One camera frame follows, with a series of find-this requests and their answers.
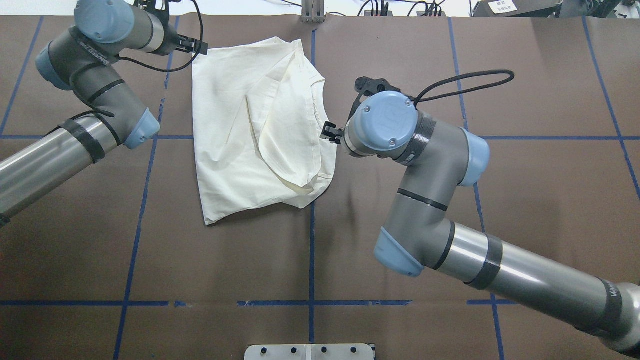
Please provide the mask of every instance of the robotic arm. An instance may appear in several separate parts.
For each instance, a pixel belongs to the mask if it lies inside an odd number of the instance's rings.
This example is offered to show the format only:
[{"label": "robotic arm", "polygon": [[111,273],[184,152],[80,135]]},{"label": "robotic arm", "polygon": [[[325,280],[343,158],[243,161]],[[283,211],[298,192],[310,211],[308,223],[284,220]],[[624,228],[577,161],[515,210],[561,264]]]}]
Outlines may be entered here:
[{"label": "robotic arm", "polygon": [[176,33],[169,24],[169,0],[163,1],[163,9],[157,10],[156,0],[136,0],[134,5],[123,0],[78,0],[76,25],[38,55],[40,74],[56,88],[72,90],[92,110],[0,162],[0,227],[115,147],[135,149],[160,130],[156,118],[111,65],[124,59],[118,55],[123,49],[158,55],[173,50],[207,54],[202,38]]},{"label": "robotic arm", "polygon": [[[413,277],[425,267],[441,271],[640,359],[639,286],[616,285],[446,219],[456,187],[472,186],[486,170],[488,144],[417,110],[417,102],[384,79],[360,78],[356,90],[360,96],[345,128],[326,123],[323,136],[352,156],[377,155],[406,166],[376,244],[378,261]],[[363,95],[370,97],[360,104]]]}]

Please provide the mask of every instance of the black tape band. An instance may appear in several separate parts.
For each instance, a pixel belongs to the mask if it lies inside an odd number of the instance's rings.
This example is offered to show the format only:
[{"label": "black tape band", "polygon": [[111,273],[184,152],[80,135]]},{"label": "black tape band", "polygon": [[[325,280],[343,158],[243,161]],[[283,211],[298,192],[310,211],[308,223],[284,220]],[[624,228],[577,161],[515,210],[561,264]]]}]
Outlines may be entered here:
[{"label": "black tape band", "polygon": [[60,125],[61,129],[67,130],[76,140],[78,140],[82,146],[86,149],[86,151],[91,156],[93,163],[97,163],[98,161],[104,159],[104,149],[100,142],[91,136],[89,132],[82,126],[78,125],[74,120],[67,120],[62,125]]},{"label": "black tape band", "polygon": [[118,136],[118,133],[116,133],[116,131],[113,129],[113,126],[111,126],[111,124],[109,124],[107,120],[104,120],[104,117],[102,117],[102,115],[94,113],[93,116],[97,117],[98,120],[100,120],[100,122],[103,123],[107,127],[107,129],[109,129],[109,132],[111,133],[111,135],[113,135],[113,138],[116,140],[118,146],[122,145],[122,140]]},{"label": "black tape band", "polygon": [[466,285],[477,290],[484,290],[491,285],[495,277],[498,276],[500,264],[502,264],[502,240],[492,235],[486,237],[489,242],[482,269],[475,279],[465,282]]},{"label": "black tape band", "polygon": [[420,119],[418,126],[415,128],[415,132],[413,133],[411,140],[409,140],[409,144],[406,146],[406,149],[402,155],[394,161],[404,166],[411,165],[411,162],[420,157],[424,148],[427,147],[427,144],[431,141],[435,128],[436,122],[431,119],[426,119],[423,116]]},{"label": "black tape band", "polygon": [[606,336],[611,334],[622,315],[622,294],[618,287],[611,281],[598,278],[602,281],[607,292],[607,304],[604,313],[593,325],[588,327],[576,327],[576,329],[593,336]]},{"label": "black tape band", "polygon": [[431,199],[427,199],[425,197],[422,197],[416,193],[412,193],[412,192],[408,192],[405,189],[398,189],[398,194],[400,195],[404,195],[408,198],[411,198],[413,200],[419,201],[419,202],[423,202],[429,206],[433,206],[434,208],[438,209],[438,210],[442,210],[442,211],[447,211],[447,209],[449,209],[448,206],[446,206],[445,204],[441,204],[437,201],[433,201]]},{"label": "black tape band", "polygon": [[9,224],[11,222],[11,219],[6,217],[4,214],[0,213],[0,227],[5,226],[6,224]]},{"label": "black tape band", "polygon": [[447,246],[444,247],[442,256],[440,256],[438,263],[432,268],[433,270],[438,270],[442,266],[442,264],[444,264],[444,261],[447,259],[447,256],[449,256],[449,251],[451,251],[451,244],[453,244],[453,238],[455,234],[456,234],[456,223],[452,221],[451,230],[449,231],[449,239],[447,240]]},{"label": "black tape band", "polygon": [[106,93],[107,91],[111,90],[112,88],[114,88],[114,87],[116,87],[116,86],[118,86],[120,84],[124,84],[124,80],[123,79],[116,80],[116,81],[112,82],[111,84],[105,86],[104,88],[101,88],[100,90],[96,91],[95,94],[91,95],[91,97],[89,99],[87,99],[87,102],[95,101],[102,94]]}]

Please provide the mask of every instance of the label sticker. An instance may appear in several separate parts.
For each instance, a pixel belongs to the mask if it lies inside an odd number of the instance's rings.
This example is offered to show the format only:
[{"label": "label sticker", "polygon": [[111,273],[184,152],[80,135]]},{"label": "label sticker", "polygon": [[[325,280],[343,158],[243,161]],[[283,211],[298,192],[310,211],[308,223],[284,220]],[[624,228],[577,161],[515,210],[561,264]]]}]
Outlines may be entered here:
[{"label": "label sticker", "polygon": [[489,3],[489,7],[493,13],[510,13],[518,11],[518,8],[512,0],[500,0]]}]

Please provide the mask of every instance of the metal clamp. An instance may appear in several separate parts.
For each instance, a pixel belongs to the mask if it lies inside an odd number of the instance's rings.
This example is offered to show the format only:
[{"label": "metal clamp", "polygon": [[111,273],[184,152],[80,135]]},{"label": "metal clamp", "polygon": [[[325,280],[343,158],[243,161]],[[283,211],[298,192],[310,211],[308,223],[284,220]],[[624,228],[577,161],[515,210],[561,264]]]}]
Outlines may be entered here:
[{"label": "metal clamp", "polygon": [[302,0],[302,22],[324,22],[324,0]]}]

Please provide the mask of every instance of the silver cylinder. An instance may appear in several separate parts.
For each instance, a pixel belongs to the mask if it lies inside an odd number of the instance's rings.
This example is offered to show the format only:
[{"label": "silver cylinder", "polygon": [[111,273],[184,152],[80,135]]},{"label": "silver cylinder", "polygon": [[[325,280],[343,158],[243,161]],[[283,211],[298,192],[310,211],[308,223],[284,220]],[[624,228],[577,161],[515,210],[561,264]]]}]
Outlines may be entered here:
[{"label": "silver cylinder", "polygon": [[500,272],[488,290],[576,327],[597,321],[607,305],[602,281],[502,243]]},{"label": "silver cylinder", "polygon": [[456,224],[451,249],[438,271],[470,282],[482,269],[487,249],[488,240],[485,234]]},{"label": "silver cylinder", "polygon": [[[77,119],[107,153],[116,147],[109,129],[93,115]],[[57,129],[0,162],[0,214],[11,218],[93,163],[84,146]]]}]

